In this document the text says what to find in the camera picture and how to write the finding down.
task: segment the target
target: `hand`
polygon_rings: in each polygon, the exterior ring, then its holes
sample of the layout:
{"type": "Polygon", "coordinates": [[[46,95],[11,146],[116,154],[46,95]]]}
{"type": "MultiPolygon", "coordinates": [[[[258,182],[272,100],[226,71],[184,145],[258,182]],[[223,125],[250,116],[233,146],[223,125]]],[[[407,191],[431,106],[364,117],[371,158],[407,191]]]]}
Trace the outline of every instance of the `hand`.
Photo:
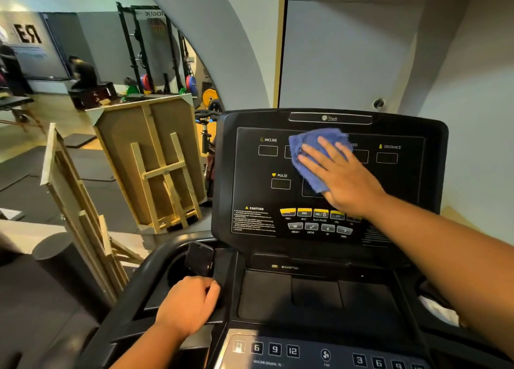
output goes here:
{"type": "Polygon", "coordinates": [[[220,286],[215,280],[187,276],[170,289],[157,312],[155,324],[166,325],[186,339],[209,319],[219,295],[220,286]]]}
{"type": "Polygon", "coordinates": [[[329,191],[323,196],[334,208],[350,216],[369,218],[381,197],[386,195],[378,180],[341,143],[336,142],[338,151],[322,137],[318,142],[330,158],[304,143],[302,150],[319,165],[303,154],[298,155],[298,160],[327,185],[329,191]]]}

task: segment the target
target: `caution label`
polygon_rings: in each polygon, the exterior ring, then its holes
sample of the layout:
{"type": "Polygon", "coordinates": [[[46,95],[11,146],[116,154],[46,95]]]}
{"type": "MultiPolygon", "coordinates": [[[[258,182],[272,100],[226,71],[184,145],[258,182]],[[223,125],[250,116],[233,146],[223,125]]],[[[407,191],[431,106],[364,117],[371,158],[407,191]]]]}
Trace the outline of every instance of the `caution label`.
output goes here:
{"type": "Polygon", "coordinates": [[[269,213],[264,208],[234,210],[232,219],[232,232],[243,234],[274,235],[275,224],[269,213]]]}

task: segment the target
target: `cleaning cloth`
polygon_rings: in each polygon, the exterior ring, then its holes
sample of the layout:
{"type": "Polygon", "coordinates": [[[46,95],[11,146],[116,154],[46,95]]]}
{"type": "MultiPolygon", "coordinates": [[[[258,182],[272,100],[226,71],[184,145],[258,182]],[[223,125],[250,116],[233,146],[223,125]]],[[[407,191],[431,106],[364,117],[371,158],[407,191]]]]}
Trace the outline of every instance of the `cleaning cloth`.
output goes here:
{"type": "Polygon", "coordinates": [[[332,145],[335,145],[336,142],[339,142],[343,146],[348,147],[350,151],[353,151],[353,146],[348,140],[348,134],[344,134],[338,128],[321,128],[319,130],[313,130],[299,135],[291,135],[289,137],[289,148],[291,149],[292,164],[302,175],[302,177],[307,180],[312,190],[314,190],[316,193],[326,192],[328,191],[328,187],[322,180],[320,180],[298,160],[298,155],[302,153],[302,144],[305,143],[329,157],[326,150],[318,143],[318,137],[320,136],[325,138],[332,145]]]}

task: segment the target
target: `treadmill display panel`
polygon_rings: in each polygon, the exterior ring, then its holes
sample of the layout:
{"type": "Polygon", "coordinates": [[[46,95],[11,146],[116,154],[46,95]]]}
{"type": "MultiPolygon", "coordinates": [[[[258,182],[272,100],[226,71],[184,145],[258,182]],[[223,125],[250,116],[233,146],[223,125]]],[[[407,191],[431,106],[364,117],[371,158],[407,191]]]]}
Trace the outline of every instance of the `treadmill display panel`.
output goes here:
{"type": "MultiPolygon", "coordinates": [[[[388,239],[366,220],[335,210],[292,165],[289,136],[301,132],[237,129],[231,231],[235,234],[363,242],[388,239]]],[[[425,139],[349,134],[354,155],[385,191],[418,203],[425,139]]]]}

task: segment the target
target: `smartphone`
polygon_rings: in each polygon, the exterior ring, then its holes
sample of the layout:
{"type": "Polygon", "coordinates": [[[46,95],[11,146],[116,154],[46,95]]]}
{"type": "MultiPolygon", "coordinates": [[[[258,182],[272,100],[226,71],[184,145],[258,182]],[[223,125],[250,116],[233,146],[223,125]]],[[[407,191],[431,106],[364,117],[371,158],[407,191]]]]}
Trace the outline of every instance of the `smartphone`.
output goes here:
{"type": "Polygon", "coordinates": [[[188,254],[186,255],[186,268],[196,275],[209,277],[212,271],[212,260],[214,249],[200,242],[189,243],[188,254]]]}

